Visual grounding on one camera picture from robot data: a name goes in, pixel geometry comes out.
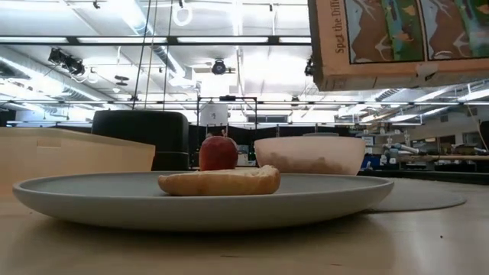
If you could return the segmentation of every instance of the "security camera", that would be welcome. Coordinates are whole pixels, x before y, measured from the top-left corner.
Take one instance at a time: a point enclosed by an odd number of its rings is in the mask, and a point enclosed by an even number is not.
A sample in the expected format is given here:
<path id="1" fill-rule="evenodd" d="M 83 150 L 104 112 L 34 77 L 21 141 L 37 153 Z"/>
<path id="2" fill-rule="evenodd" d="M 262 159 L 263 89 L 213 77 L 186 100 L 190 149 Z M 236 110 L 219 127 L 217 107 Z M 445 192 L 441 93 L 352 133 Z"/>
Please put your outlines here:
<path id="1" fill-rule="evenodd" d="M 226 73 L 226 65 L 224 60 L 216 60 L 214 66 L 212 66 L 212 73 L 215 75 L 223 75 Z"/>

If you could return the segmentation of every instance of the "cable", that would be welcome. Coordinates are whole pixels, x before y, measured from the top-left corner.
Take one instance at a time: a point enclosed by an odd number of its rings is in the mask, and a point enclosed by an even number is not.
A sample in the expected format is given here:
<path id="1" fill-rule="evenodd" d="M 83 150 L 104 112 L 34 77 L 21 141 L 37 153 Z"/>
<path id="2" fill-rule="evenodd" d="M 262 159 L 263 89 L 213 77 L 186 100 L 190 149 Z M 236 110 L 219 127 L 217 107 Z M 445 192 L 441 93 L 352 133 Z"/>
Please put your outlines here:
<path id="1" fill-rule="evenodd" d="M 151 0 L 149 0 L 148 5 L 147 5 L 146 24 L 144 25 L 143 44 L 141 45 L 141 55 L 139 56 L 138 76 L 136 77 L 136 87 L 134 89 L 134 95 L 132 96 L 132 110 L 134 110 L 134 108 L 136 107 L 136 100 L 138 99 L 139 76 L 141 74 L 141 65 L 143 63 L 144 42 L 146 41 L 146 37 L 147 37 L 147 26 L 150 23 L 149 22 L 150 11 L 151 11 Z"/>
<path id="2" fill-rule="evenodd" d="M 153 21 L 153 28 L 156 27 L 156 18 L 157 18 L 157 13 L 158 13 L 158 0 L 156 0 L 156 6 L 154 8 L 154 21 Z M 155 33 L 153 32 L 153 37 L 151 38 L 151 51 L 150 51 L 150 68 L 147 71 L 147 82 L 146 82 L 146 96 L 144 97 L 144 110 L 146 110 L 146 102 L 147 102 L 147 91 L 150 88 L 150 75 L 151 75 L 151 64 L 153 62 L 153 45 L 154 45 L 154 35 Z"/>
<path id="3" fill-rule="evenodd" d="M 171 18 L 173 14 L 173 1 L 170 6 L 170 19 L 168 20 L 168 35 L 171 35 Z M 167 100 L 167 83 L 168 83 L 168 60 L 170 56 L 170 46 L 167 46 L 167 59 L 165 60 L 165 84 L 163 86 L 163 111 L 165 110 L 165 101 Z"/>

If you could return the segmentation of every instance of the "fluorescent light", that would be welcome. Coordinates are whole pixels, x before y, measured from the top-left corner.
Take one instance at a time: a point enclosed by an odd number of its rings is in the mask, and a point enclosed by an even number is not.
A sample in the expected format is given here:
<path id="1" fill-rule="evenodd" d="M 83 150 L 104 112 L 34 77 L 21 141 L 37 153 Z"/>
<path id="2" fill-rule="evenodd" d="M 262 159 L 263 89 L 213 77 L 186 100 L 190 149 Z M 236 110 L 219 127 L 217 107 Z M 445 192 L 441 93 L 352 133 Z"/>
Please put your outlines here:
<path id="1" fill-rule="evenodd" d="M 393 123 L 394 126 L 421 126 L 421 123 Z"/>
<path id="2" fill-rule="evenodd" d="M 446 93 L 446 89 L 441 89 L 439 91 L 436 91 L 436 92 L 431 92 L 427 95 L 423 95 L 417 99 L 414 99 L 414 102 L 423 102 L 423 101 L 426 101 L 426 100 L 430 100 L 430 99 L 434 99 L 435 97 L 437 97 L 438 95 L 441 95 L 441 94 L 444 94 Z"/>
<path id="3" fill-rule="evenodd" d="M 415 118 L 417 115 L 398 115 L 395 116 L 391 119 L 389 119 L 389 122 L 398 122 L 398 121 L 405 121 L 411 118 Z"/>
<path id="4" fill-rule="evenodd" d="M 436 114 L 436 113 L 438 113 L 438 112 L 441 112 L 441 111 L 443 111 L 443 110 L 446 110 L 446 109 L 448 109 L 448 107 L 436 108 L 436 109 L 434 109 L 434 110 L 427 111 L 427 112 L 426 112 L 426 113 L 424 113 L 423 115 L 434 115 L 434 114 Z"/>
<path id="5" fill-rule="evenodd" d="M 386 113 L 386 114 L 383 114 L 383 115 L 369 115 L 369 116 L 366 116 L 366 117 L 362 118 L 361 122 L 369 122 L 369 121 L 373 121 L 373 120 L 376 120 L 376 119 L 385 118 L 388 115 L 390 115 L 390 114 L 389 113 Z"/>
<path id="6" fill-rule="evenodd" d="M 104 104 L 107 103 L 107 101 L 81 101 L 81 100 L 73 100 L 73 101 L 67 101 L 65 102 L 66 104 Z"/>
<path id="7" fill-rule="evenodd" d="M 280 43 L 308 43 L 311 44 L 311 37 L 280 37 L 278 39 Z"/>
<path id="8" fill-rule="evenodd" d="M 480 99 L 480 98 L 483 98 L 486 96 L 489 96 L 489 89 L 485 89 L 485 90 L 478 91 L 478 92 L 471 92 L 468 95 L 464 95 L 464 96 L 458 98 L 457 100 L 459 102 L 466 102 L 466 101 L 471 101 L 471 100 L 475 100 L 475 99 Z"/>
<path id="9" fill-rule="evenodd" d="M 486 106 L 489 105 L 489 102 L 466 102 L 464 105 L 470 105 L 470 106 Z"/>
<path id="10" fill-rule="evenodd" d="M 267 43 L 268 37 L 178 37 L 180 43 Z"/>
<path id="11" fill-rule="evenodd" d="M 139 43 L 166 43 L 165 37 L 78 37 L 80 43 L 111 43 L 111 44 L 139 44 Z"/>
<path id="12" fill-rule="evenodd" d="M 17 103 L 33 103 L 33 104 L 58 104 L 57 100 L 15 100 Z"/>
<path id="13" fill-rule="evenodd" d="M 408 102 L 366 102 L 365 104 L 380 104 L 380 105 L 408 105 Z"/>
<path id="14" fill-rule="evenodd" d="M 43 111 L 43 109 L 41 107 L 29 104 L 29 103 L 24 103 L 23 105 L 17 104 L 17 103 L 10 103 L 10 105 L 14 106 L 14 107 L 18 107 L 18 108 L 24 108 L 24 109 L 30 110 L 30 111 L 36 111 L 36 112 L 42 112 Z"/>
<path id="15" fill-rule="evenodd" d="M 68 43 L 65 37 L 0 37 L 0 43 Z"/>
<path id="16" fill-rule="evenodd" d="M 450 106 L 450 105 L 458 105 L 457 102 L 414 102 L 414 105 L 442 105 L 442 106 Z"/>

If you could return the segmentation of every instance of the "metal frame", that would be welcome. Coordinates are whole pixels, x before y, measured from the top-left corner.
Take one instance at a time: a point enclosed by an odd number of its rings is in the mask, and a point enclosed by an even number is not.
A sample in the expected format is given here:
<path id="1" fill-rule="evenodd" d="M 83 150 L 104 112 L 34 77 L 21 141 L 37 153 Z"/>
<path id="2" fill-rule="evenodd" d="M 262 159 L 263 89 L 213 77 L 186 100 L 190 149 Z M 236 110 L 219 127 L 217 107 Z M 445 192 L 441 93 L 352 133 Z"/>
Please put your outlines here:
<path id="1" fill-rule="evenodd" d="M 49 39 L 64 38 L 65 41 L 49 41 Z M 104 40 L 117 40 L 128 38 L 141 38 L 143 42 L 107 42 Z M 214 39 L 208 42 L 179 41 L 179 38 L 188 39 Z M 83 42 L 83 39 L 100 40 L 99 42 Z M 240 36 L 35 36 L 35 35 L 0 35 L 0 45 L 33 45 L 33 46 L 311 46 L 311 37 L 294 35 L 240 35 Z"/>
<path id="2" fill-rule="evenodd" d="M 254 101 L 254 136 L 256 137 L 257 131 L 258 131 L 258 100 L 256 96 L 219 96 L 219 97 L 212 97 L 212 96 L 198 96 L 197 97 L 197 150 L 200 149 L 200 136 L 199 136 L 199 122 L 200 122 L 200 102 L 203 99 L 209 99 L 209 103 L 212 102 L 213 99 L 218 99 L 220 102 L 223 103 L 229 103 L 229 102 L 236 102 L 236 100 L 242 100 L 241 104 L 246 104 L 249 105 L 246 100 L 253 100 Z"/>
<path id="3" fill-rule="evenodd" d="M 357 105 L 357 104 L 365 104 L 365 105 L 425 105 L 425 106 L 457 106 L 457 105 L 470 105 L 470 106 L 487 106 L 489 105 L 489 101 L 473 101 L 473 102 L 366 102 L 366 101 L 350 101 L 350 102 L 338 102 L 338 101 L 307 101 L 307 102 L 293 102 L 293 101 L 258 101 L 256 97 L 245 97 L 236 99 L 255 99 L 255 105 Z M 162 105 L 162 104 L 177 104 L 177 105 L 185 105 L 185 104 L 196 104 L 200 100 L 197 101 L 139 101 L 136 102 L 136 105 Z M 3 103 L 31 103 L 31 104 L 44 104 L 44 105 L 58 105 L 58 104 L 87 104 L 87 105 L 98 105 L 98 104 L 133 104 L 133 102 L 129 101 L 112 101 L 112 100 L 100 100 L 100 101 L 80 101 L 80 100 L 0 100 L 0 104 Z M 245 105 L 246 102 L 233 102 L 235 105 Z"/>

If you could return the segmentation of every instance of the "cardboard box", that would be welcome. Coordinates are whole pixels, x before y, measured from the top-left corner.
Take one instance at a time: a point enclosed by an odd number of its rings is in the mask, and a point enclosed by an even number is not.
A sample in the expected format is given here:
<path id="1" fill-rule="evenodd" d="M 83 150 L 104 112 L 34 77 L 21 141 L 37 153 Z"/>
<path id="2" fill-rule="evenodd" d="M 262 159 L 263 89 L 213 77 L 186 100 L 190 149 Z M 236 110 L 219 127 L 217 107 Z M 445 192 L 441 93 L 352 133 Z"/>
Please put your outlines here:
<path id="1" fill-rule="evenodd" d="M 322 91 L 489 78 L 487 0 L 309 0 Z"/>
<path id="2" fill-rule="evenodd" d="M 0 128 L 0 194 L 45 176 L 149 172 L 155 147 L 55 128 Z"/>

